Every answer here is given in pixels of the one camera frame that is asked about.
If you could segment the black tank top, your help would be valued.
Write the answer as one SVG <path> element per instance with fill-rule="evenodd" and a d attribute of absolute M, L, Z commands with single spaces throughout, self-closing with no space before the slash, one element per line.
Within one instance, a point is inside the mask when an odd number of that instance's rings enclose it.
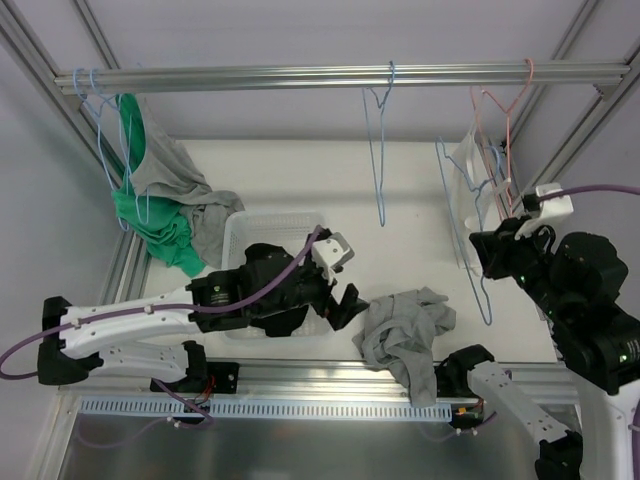
<path fill-rule="evenodd" d="M 278 277 L 294 257 L 283 247 L 254 243 L 245 250 L 241 270 L 242 297 L 247 298 Z M 250 325 L 262 329 L 267 337 L 288 337 L 305 320 L 309 306 L 303 304 L 298 288 L 297 267 L 273 290 L 244 309 L 251 314 Z"/>

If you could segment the white tank top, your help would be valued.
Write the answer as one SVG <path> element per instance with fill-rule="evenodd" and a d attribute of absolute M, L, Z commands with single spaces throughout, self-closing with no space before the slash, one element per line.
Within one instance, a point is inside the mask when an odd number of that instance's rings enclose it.
<path fill-rule="evenodd" d="M 474 127 L 467 132 L 450 157 L 453 164 L 453 226 L 457 229 L 461 242 L 461 246 L 455 247 L 456 254 L 462 267 L 464 261 L 467 261 L 468 266 L 478 274 L 481 264 L 469 235 L 483 230 L 486 223 L 495 224 L 497 213 L 492 188 L 493 177 L 487 173 L 476 143 Z"/>

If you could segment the blue hanger of grey top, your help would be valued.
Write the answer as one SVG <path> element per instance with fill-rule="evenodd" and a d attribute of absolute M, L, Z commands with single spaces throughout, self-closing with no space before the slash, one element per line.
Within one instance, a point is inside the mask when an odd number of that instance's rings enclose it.
<path fill-rule="evenodd" d="M 481 262 L 469 237 L 486 228 L 493 176 L 487 174 L 482 165 L 473 137 L 465 137 L 452 151 L 438 137 L 435 153 L 445 193 L 454 255 L 458 267 L 467 276 L 481 320 L 486 326 L 491 326 L 494 320 L 491 299 Z"/>

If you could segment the pink wire hanger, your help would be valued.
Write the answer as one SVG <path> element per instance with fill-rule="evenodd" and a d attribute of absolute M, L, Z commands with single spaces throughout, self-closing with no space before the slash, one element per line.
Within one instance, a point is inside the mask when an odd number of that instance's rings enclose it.
<path fill-rule="evenodd" d="M 497 97 L 490 90 L 487 90 L 484 87 L 480 88 L 480 93 L 481 93 L 480 100 L 483 100 L 485 97 L 488 97 L 505 116 L 504 152 L 505 152 L 505 161 L 506 161 L 506 172 L 504 175 L 504 192 L 505 192 L 506 201 L 507 201 L 507 207 L 505 208 L 505 212 L 508 214 L 509 217 L 511 217 L 514 213 L 513 211 L 514 200 L 513 200 L 513 194 L 511 192 L 511 186 L 512 186 L 511 119 L 512 119 L 512 114 L 516 109 L 516 107 L 518 106 L 518 103 L 520 102 L 521 98 L 529 89 L 533 80 L 534 72 L 535 72 L 535 64 L 531 58 L 525 58 L 524 62 L 529 69 L 528 77 L 525 81 L 524 86 L 518 93 L 518 95 L 513 99 L 513 101 L 508 106 L 502 105 L 500 101 L 497 99 Z"/>

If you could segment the blue wire hanger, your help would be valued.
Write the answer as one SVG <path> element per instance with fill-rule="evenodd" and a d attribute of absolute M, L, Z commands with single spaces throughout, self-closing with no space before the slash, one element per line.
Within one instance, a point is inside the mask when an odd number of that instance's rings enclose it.
<path fill-rule="evenodd" d="M 379 95 L 373 87 L 365 87 L 361 89 L 363 114 L 367 134 L 371 174 L 374 185 L 378 224 L 381 228 L 384 228 L 386 226 L 386 204 L 384 196 L 386 157 L 385 113 L 389 96 L 394 88 L 395 78 L 395 63 L 393 61 L 389 61 L 389 76 L 384 93 L 382 95 Z M 378 112 L 379 132 L 377 138 L 374 138 L 373 121 L 370 114 L 368 97 L 372 98 L 375 103 L 375 108 Z"/>

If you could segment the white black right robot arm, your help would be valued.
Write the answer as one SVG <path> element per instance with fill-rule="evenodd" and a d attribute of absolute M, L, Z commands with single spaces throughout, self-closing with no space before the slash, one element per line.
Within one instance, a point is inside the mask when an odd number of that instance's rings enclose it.
<path fill-rule="evenodd" d="M 524 236 L 526 217 L 470 236 L 484 278 L 513 279 L 551 324 L 551 338 L 572 373 L 580 430 L 548 416 L 476 344 L 435 369 L 447 396 L 476 397 L 528 437 L 539 479 L 639 476 L 639 321 L 616 302 L 627 265 L 604 236 L 562 239 L 543 225 Z"/>

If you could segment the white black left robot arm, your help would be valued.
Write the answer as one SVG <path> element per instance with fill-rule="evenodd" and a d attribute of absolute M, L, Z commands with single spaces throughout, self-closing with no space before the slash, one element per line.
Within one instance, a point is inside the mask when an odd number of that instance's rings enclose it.
<path fill-rule="evenodd" d="M 368 307 L 354 284 L 332 294 L 335 274 L 352 257 L 333 238 L 297 257 L 283 247 L 254 243 L 236 269 L 216 271 L 150 299 L 77 307 L 62 297 L 45 301 L 36 375 L 62 386 L 90 376 L 158 379 L 173 390 L 196 391 L 207 382 L 203 346 L 148 344 L 152 337 L 254 328 L 269 338 L 289 337 L 313 311 L 339 331 Z"/>

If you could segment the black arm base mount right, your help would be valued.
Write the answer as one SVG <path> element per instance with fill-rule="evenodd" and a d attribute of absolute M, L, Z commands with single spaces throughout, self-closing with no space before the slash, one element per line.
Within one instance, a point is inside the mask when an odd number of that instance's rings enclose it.
<path fill-rule="evenodd" d="M 467 380 L 468 369 L 450 362 L 442 362 L 435 368 L 437 394 L 447 398 L 472 398 L 475 393 Z"/>

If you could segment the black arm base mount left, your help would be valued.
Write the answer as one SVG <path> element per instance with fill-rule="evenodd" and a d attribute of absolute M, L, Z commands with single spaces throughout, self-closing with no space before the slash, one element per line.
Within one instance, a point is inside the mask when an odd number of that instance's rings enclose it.
<path fill-rule="evenodd" d="M 172 392 L 181 394 L 235 394 L 240 364 L 213 361 L 189 367 L 186 376 L 175 382 L 163 382 Z"/>

